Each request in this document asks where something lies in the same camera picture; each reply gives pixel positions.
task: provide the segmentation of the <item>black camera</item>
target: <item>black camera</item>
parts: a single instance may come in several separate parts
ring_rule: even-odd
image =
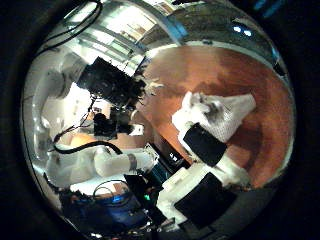
[[[130,134],[134,127],[129,124],[130,115],[126,110],[111,108],[109,119],[102,113],[94,117],[94,135],[105,140],[117,139],[118,133]]]
[[[143,97],[145,82],[135,80],[98,57],[86,66],[77,85],[90,93],[102,97],[119,109],[135,110]]]

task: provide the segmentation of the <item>white cloth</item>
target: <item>white cloth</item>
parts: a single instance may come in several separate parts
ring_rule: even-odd
[[[190,125],[200,125],[221,142],[227,142],[242,124],[242,120],[256,107],[251,94],[221,97],[187,92],[182,108],[172,116],[172,123],[180,132]]]

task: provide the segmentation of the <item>wooden table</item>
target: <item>wooden table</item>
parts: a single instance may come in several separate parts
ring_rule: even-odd
[[[227,143],[227,154],[244,167],[255,187],[262,186],[280,167],[291,138],[292,108],[288,90],[276,74],[241,53],[210,46],[183,46],[160,52],[146,69],[164,88],[147,97],[141,114],[190,161],[178,142],[171,116],[187,91],[207,95],[253,94],[257,108]]]

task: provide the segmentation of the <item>black cable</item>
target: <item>black cable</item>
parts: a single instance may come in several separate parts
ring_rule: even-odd
[[[80,147],[67,149],[67,150],[59,149],[55,144],[53,145],[53,148],[54,148],[54,150],[56,150],[60,154],[72,154],[72,153],[79,152],[83,149],[96,147],[96,146],[106,146],[106,147],[111,148],[116,154],[118,154],[118,155],[122,154],[122,151],[116,145],[109,143],[109,142],[104,142],[104,141],[91,142],[91,143],[84,144]]]
[[[98,189],[100,189],[100,188],[104,188],[104,187],[102,186],[103,184],[110,183],[110,182],[121,182],[121,183],[124,183],[124,184],[128,187],[128,189],[130,190],[130,188],[129,188],[129,186],[128,186],[128,183],[125,182],[125,181],[123,181],[123,180],[108,180],[108,181],[105,181],[105,182],[100,183],[100,184],[95,188],[94,194],[96,193],[96,190],[98,190]],[[128,203],[131,201],[132,197],[133,197],[133,194],[131,193],[131,195],[130,195],[130,197],[127,199],[127,201],[121,202],[121,203],[109,204],[108,207],[123,207],[123,206],[125,206],[126,204],[128,204]]]
[[[65,44],[65,43],[69,42],[70,40],[72,40],[73,38],[75,38],[75,37],[77,37],[78,35],[80,35],[82,32],[84,32],[86,29],[88,29],[92,24],[94,24],[94,23],[96,22],[96,20],[99,18],[99,16],[100,16],[101,13],[102,13],[103,4],[102,4],[100,1],[98,1],[98,0],[90,0],[90,1],[94,1],[94,2],[97,3],[98,6],[99,6],[98,13],[97,13],[96,16],[94,17],[94,19],[93,19],[87,26],[83,27],[81,30],[79,30],[78,32],[74,33],[72,36],[68,37],[67,39],[65,39],[65,40],[63,40],[63,41],[61,41],[61,42],[59,42],[59,43],[57,43],[57,44],[53,44],[53,45],[51,45],[51,46],[48,46],[48,47],[44,48],[43,50],[41,50],[40,52],[38,52],[35,57],[38,57],[38,56],[40,56],[40,55],[41,55],[42,53],[44,53],[44,52],[50,51],[50,50],[52,50],[52,49],[54,49],[54,48],[57,48],[57,47]]]
[[[97,3],[97,0],[88,0],[88,2],[95,2],[95,3]],[[58,34],[56,34],[56,35],[53,35],[52,37],[46,39],[43,43],[49,42],[49,41],[52,40],[52,39],[55,39],[55,38],[57,38],[57,37],[60,37],[60,36],[62,36],[62,35],[65,35],[65,34],[67,34],[67,33],[70,33],[70,32],[72,32],[72,31],[76,30],[76,29],[79,28],[81,25],[83,25],[85,22],[87,22],[95,13],[97,13],[98,10],[99,10],[99,4],[97,4],[97,6],[95,7],[95,9],[94,9],[88,16],[86,16],[78,25],[76,25],[76,26],[74,26],[74,27],[72,27],[72,28],[70,28],[70,29],[68,29],[68,30],[66,30],[66,31],[64,31],[64,32],[58,33]]]

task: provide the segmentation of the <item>wire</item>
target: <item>wire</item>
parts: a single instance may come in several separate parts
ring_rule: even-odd
[[[54,147],[54,150],[56,150],[60,154],[72,154],[72,153],[79,152],[83,149],[96,147],[96,146],[106,146],[106,147],[111,148],[116,154],[118,154],[118,155],[122,154],[122,151],[116,145],[109,143],[109,142],[104,142],[104,141],[91,142],[91,143],[84,144],[80,147],[76,147],[76,148],[72,148],[72,149],[68,149],[68,150],[59,149],[55,144],[53,147]]]
[[[92,21],[90,21],[90,22],[88,23],[88,25],[86,25],[86,26],[83,27],[81,30],[79,30],[78,32],[74,33],[72,36],[68,37],[67,39],[65,39],[65,40],[63,40],[63,41],[61,41],[61,42],[59,42],[59,43],[56,43],[56,44],[53,44],[53,45],[51,45],[51,46],[48,46],[48,47],[44,48],[43,50],[41,50],[40,52],[38,52],[35,57],[38,57],[38,56],[40,56],[41,54],[43,54],[44,52],[50,51],[50,50],[52,50],[52,49],[54,49],[54,48],[57,48],[57,47],[65,44],[65,43],[69,42],[70,40],[72,40],[73,38],[75,38],[75,37],[77,37],[78,35],[80,35],[82,32],[84,32],[86,29],[88,29],[92,24],[94,24],[94,23],[96,22],[96,20],[99,18],[99,16],[100,16],[101,13],[102,13],[103,4],[102,4],[100,1],[98,1],[98,0],[88,0],[88,1],[95,2],[95,3],[97,3],[97,5],[99,6],[98,12],[97,12],[96,16],[94,17],[94,19],[93,19]]]
[[[97,192],[98,189],[100,189],[100,188],[107,188],[107,187],[103,187],[103,186],[102,186],[103,184],[110,183],[110,182],[121,182],[121,183],[124,183],[124,184],[127,186],[127,188],[130,190],[130,188],[129,188],[129,186],[128,186],[128,183],[125,182],[125,181],[123,181],[123,180],[108,180],[108,181],[105,181],[105,182],[100,183],[100,184],[95,188],[95,190],[94,190],[94,192],[93,192],[93,197],[95,197],[95,193]],[[132,197],[133,197],[133,194],[130,195],[130,197],[127,199],[127,201],[124,201],[124,202],[121,202],[121,203],[109,204],[108,207],[122,207],[122,206],[125,206],[126,204],[128,204],[128,203],[131,201]]]
[[[95,0],[88,0],[88,2],[95,2],[95,3],[97,3],[97,1],[95,1]],[[85,17],[78,25],[76,25],[76,26],[74,26],[74,27],[72,27],[72,28],[70,28],[70,29],[68,29],[68,30],[66,30],[66,31],[64,31],[64,32],[58,33],[58,34],[56,34],[56,35],[53,35],[52,37],[46,39],[43,43],[49,42],[49,41],[52,40],[52,39],[55,39],[55,38],[57,38],[57,37],[63,36],[63,35],[65,35],[65,34],[67,34],[67,33],[70,33],[70,32],[72,32],[72,31],[76,30],[76,29],[79,28],[81,25],[83,25],[86,21],[88,21],[98,10],[99,10],[99,4],[97,4],[96,8],[95,8],[87,17]]]

